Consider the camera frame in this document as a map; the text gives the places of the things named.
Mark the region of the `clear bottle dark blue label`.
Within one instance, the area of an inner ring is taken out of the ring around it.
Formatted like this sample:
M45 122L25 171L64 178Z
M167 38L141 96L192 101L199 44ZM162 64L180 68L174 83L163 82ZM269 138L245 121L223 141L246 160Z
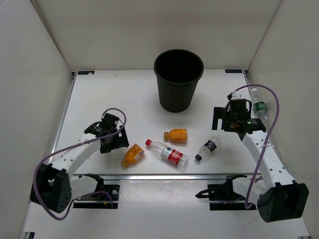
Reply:
M195 160L197 162L208 161L212 158L213 154L220 149L221 147L221 139L219 137L213 136L209 140L204 143L197 155L195 156Z

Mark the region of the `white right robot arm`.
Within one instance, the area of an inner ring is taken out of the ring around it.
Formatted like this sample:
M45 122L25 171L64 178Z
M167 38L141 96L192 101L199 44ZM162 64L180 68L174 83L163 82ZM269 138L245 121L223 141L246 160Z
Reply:
M297 183L283 166L269 142L268 131L259 118L251 117L252 102L246 99L230 100L225 107L213 110L212 129L218 121L221 129L238 134L259 167L263 183L244 174L226 176L223 184L208 185L196 194L216 203L227 204L246 199L258 210L261 218L269 223L298 219L303 215L309 195L304 183Z

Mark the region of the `orange juice bottle with barcode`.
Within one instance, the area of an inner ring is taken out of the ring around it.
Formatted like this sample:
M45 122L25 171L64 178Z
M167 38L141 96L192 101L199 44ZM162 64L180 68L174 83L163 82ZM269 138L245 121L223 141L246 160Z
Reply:
M138 163L140 158L144 155L144 150L136 143L126 152L121 164L124 167L129 167Z

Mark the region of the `clear bottle red label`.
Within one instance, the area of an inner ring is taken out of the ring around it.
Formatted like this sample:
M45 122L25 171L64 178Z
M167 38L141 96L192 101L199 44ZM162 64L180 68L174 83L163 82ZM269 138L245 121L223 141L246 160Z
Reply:
M150 139L147 139L145 144L148 151L150 151L156 159L171 165L179 171L184 171L187 167L189 157L177 149Z

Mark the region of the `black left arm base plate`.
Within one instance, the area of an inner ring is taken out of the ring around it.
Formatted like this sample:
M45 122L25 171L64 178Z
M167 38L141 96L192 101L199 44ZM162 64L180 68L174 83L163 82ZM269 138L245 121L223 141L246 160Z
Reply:
M74 201L75 209L110 209L118 208L120 196L120 180L105 180L104 189L108 193L99 193L81 197Z

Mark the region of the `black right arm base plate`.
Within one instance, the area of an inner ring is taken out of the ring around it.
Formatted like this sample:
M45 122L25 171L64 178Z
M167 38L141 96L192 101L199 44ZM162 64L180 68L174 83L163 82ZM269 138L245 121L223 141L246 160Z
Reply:
M211 211L244 211L245 197L229 192L223 184L208 184L208 198Z

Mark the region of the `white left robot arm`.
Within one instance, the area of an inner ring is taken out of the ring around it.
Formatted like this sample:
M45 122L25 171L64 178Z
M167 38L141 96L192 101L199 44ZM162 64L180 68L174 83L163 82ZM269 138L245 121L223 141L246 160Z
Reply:
M125 123L125 119L103 113L100 121L84 130L77 144L57 151L58 158L50 163L40 163L34 172L30 200L55 213L68 212L72 203L81 198L111 203L101 176L75 173L96 152L104 154L128 147Z

